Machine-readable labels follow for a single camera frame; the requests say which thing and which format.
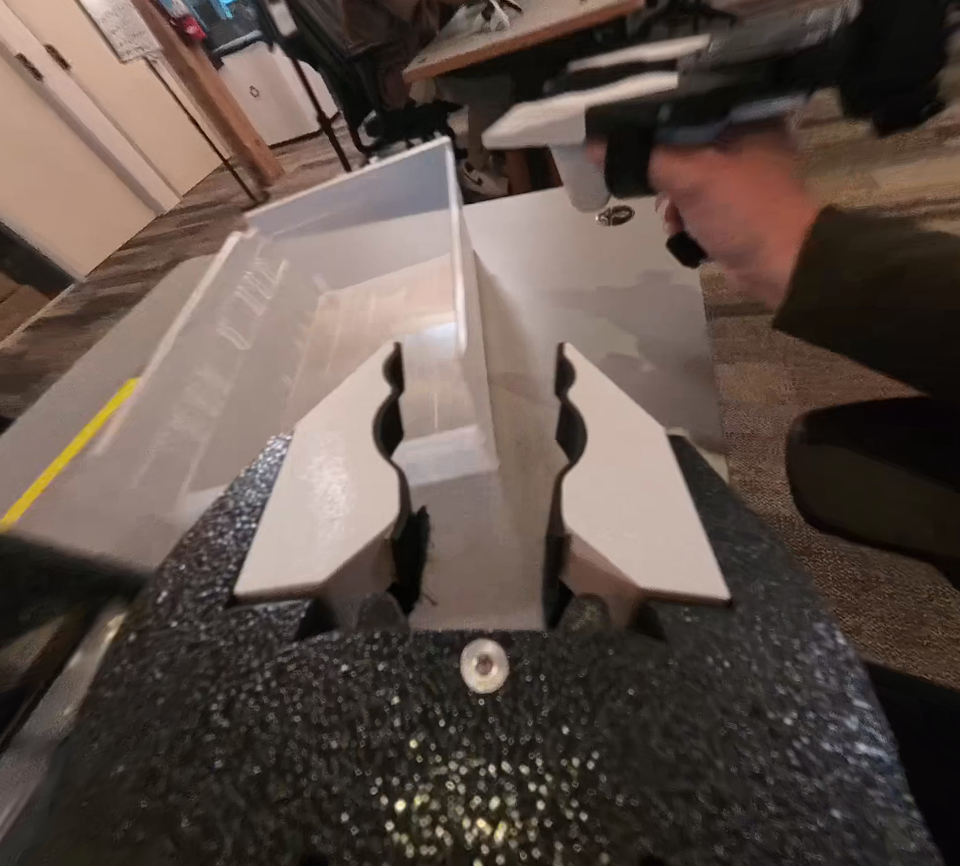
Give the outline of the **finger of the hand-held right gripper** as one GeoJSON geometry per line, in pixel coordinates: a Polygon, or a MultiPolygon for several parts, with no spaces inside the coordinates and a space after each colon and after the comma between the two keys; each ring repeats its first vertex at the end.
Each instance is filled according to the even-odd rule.
{"type": "Polygon", "coordinates": [[[573,208],[600,212],[612,192],[587,147],[593,136],[587,129],[589,111],[673,92],[678,83],[675,71],[643,72],[591,89],[516,104],[484,131],[482,141],[490,151],[547,149],[573,208]]]}
{"type": "Polygon", "coordinates": [[[711,45],[708,32],[633,44],[570,61],[565,77],[628,76],[650,71],[678,72],[711,45]]]}

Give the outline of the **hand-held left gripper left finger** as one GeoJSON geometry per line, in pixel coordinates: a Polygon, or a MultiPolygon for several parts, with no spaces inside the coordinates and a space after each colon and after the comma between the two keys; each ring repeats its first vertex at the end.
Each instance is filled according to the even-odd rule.
{"type": "Polygon", "coordinates": [[[368,596],[407,619],[421,598],[429,516],[395,455],[402,345],[368,357],[295,425],[233,587],[236,604],[306,599],[347,624],[368,596]]]}

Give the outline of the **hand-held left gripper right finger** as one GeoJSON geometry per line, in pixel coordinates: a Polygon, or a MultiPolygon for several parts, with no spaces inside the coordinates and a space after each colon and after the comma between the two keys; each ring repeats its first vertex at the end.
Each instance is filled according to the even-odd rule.
{"type": "Polygon", "coordinates": [[[732,593],[666,429],[570,343],[556,350],[555,441],[564,462],[548,512],[546,625],[594,600],[637,628],[652,602],[729,608],[732,593]]]}

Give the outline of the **large clear plastic bin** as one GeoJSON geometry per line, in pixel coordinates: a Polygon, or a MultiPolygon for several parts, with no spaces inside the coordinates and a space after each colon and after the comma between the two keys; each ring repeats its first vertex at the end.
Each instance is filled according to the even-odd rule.
{"type": "MultiPolygon", "coordinates": [[[[132,397],[2,545],[2,620],[48,620],[155,571],[229,484],[387,343],[394,455],[429,517],[420,630],[509,622],[474,249],[436,141],[271,204],[184,262],[2,437],[2,515],[128,379],[132,397]]],[[[267,499],[275,485],[267,478],[267,499]]]]}

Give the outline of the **person's right forearm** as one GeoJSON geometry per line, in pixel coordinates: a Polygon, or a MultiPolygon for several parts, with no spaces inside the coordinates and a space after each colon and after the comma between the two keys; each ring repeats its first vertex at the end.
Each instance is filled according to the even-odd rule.
{"type": "Polygon", "coordinates": [[[778,332],[941,401],[959,399],[959,237],[829,207],[812,224],[778,332]]]}

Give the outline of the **person's right hand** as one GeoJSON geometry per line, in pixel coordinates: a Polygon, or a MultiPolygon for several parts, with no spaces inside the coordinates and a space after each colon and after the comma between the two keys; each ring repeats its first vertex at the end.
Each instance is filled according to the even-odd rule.
{"type": "Polygon", "coordinates": [[[823,205],[784,125],[742,127],[712,145],[659,145],[648,166],[665,222],[684,229],[751,299],[778,309],[823,205]]]}

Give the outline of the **person's own leg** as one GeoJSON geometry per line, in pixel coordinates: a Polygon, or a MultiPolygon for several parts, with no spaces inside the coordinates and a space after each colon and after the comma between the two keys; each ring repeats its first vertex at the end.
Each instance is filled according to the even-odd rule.
{"type": "Polygon", "coordinates": [[[794,505],[813,528],[928,563],[959,588],[959,406],[926,396],[825,407],[785,442],[794,505]]]}

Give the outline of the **yellow tape strip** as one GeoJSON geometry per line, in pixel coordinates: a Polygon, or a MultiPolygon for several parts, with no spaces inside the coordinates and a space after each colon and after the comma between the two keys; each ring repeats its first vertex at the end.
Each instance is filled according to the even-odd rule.
{"type": "Polygon", "coordinates": [[[109,400],[92,416],[82,428],[57,452],[53,459],[46,464],[18,495],[1,517],[1,532],[12,530],[23,517],[31,510],[42,495],[52,486],[58,477],[79,455],[85,451],[90,443],[97,438],[117,412],[129,401],[136,392],[140,377],[127,379],[109,400]]]}

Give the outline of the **black office chair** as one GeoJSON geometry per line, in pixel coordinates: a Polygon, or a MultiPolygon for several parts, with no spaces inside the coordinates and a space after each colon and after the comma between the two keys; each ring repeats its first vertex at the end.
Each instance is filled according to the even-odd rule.
{"type": "Polygon", "coordinates": [[[456,142],[450,116],[460,110],[457,104],[411,98],[399,107],[386,103],[372,52],[349,49],[340,0],[285,1],[297,29],[289,55],[321,77],[364,160],[441,137],[456,142]]]}

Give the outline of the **white recycling bin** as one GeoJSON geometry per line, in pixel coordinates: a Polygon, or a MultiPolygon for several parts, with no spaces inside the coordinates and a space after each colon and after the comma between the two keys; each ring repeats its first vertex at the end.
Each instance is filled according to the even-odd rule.
{"type": "Polygon", "coordinates": [[[340,108],[309,64],[287,56],[259,32],[250,32],[211,53],[219,76],[270,146],[317,136],[320,109],[329,120],[340,108]]]}

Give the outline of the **white double doors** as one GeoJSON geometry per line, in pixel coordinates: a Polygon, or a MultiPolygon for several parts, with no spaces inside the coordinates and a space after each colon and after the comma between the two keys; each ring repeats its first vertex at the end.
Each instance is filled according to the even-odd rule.
{"type": "Polygon", "coordinates": [[[87,276],[222,161],[156,58],[122,60],[79,0],[2,0],[2,225],[87,276]]]}

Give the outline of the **white notice sheet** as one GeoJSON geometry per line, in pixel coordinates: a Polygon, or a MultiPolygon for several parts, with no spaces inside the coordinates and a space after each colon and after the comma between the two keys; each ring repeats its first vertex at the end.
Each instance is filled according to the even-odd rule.
{"type": "Polygon", "coordinates": [[[75,0],[121,64],[155,62],[162,45],[132,0],[75,0]]]}

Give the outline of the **wooden post with red signs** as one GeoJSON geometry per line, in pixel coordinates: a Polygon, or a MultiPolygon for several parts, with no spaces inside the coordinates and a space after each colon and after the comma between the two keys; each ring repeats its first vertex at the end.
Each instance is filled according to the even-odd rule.
{"type": "Polygon", "coordinates": [[[256,200],[266,200],[269,188],[284,177],[282,164],[221,80],[202,42],[173,25],[160,0],[130,1],[158,40],[168,67],[191,94],[231,157],[244,165],[256,186],[256,200]]]}

